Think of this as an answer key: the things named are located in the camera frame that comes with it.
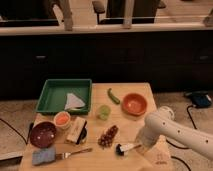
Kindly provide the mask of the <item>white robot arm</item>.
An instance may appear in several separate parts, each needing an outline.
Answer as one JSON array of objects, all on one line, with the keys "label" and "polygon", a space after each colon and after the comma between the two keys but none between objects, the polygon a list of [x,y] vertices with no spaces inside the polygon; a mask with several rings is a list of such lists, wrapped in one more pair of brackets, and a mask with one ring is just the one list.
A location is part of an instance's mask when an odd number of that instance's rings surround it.
[{"label": "white robot arm", "polygon": [[143,153],[151,149],[164,135],[187,146],[200,155],[213,160],[213,135],[192,129],[174,121],[174,112],[167,106],[147,114],[144,126],[138,131],[135,141]]}]

